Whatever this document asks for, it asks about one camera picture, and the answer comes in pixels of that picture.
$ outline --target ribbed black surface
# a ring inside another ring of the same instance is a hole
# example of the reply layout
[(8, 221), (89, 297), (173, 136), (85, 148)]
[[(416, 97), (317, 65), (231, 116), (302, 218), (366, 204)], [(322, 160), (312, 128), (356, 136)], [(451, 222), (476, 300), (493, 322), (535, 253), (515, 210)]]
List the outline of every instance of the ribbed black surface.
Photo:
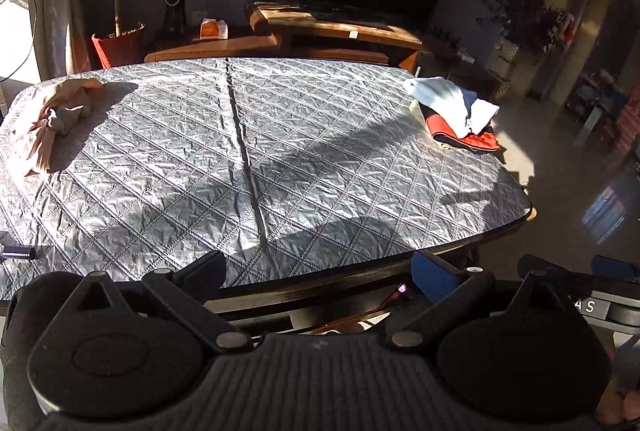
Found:
[[(90, 430), (52, 414), (40, 431)], [(379, 346), (373, 335), (268, 335), (255, 351), (218, 359), (185, 400), (100, 431), (154, 430), (597, 430), (590, 418), (560, 425), (494, 421), (449, 398), (430, 367)]]

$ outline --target tiled floor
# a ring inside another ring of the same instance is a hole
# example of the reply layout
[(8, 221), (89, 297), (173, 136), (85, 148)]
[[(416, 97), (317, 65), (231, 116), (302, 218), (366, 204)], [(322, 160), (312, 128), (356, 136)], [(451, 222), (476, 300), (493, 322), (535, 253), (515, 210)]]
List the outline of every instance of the tiled floor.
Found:
[(584, 141), (575, 119), (552, 104), (509, 97), (494, 127), (506, 167), (526, 186), (538, 215), (481, 247), (482, 266), (515, 279), (526, 252), (580, 272), (591, 271), (596, 254), (640, 265), (640, 180), (632, 162), (593, 136)]

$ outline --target quilted fabric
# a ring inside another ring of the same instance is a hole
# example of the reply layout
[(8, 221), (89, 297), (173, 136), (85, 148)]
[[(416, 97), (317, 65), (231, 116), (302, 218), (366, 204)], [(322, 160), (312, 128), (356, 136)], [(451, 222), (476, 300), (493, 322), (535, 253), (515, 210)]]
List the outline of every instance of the quilted fabric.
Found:
[(226, 255), (226, 287), (259, 283), (451, 244), (530, 211), (494, 156), (430, 141), (404, 70), (193, 59), (79, 77), (106, 92), (56, 142), (57, 172), (9, 169), (36, 87), (0, 127), (0, 230), (38, 248), (1, 264), (2, 299), (51, 270), (137, 280), (210, 249)]

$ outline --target beige cloth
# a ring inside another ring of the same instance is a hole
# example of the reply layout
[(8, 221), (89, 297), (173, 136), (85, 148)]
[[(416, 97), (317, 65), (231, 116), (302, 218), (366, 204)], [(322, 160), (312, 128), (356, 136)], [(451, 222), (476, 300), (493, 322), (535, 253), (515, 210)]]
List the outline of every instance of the beige cloth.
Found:
[(68, 78), (40, 90), (14, 124), (15, 170), (22, 176), (32, 170), (49, 172), (56, 134), (66, 135), (81, 118), (91, 113), (87, 90), (102, 83), (95, 78)]

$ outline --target curtain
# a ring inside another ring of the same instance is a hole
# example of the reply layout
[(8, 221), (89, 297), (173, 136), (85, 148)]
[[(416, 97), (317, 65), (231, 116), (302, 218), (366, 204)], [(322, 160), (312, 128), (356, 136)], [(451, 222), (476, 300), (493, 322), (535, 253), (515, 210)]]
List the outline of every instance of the curtain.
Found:
[(44, 0), (50, 77), (91, 70), (81, 0)]

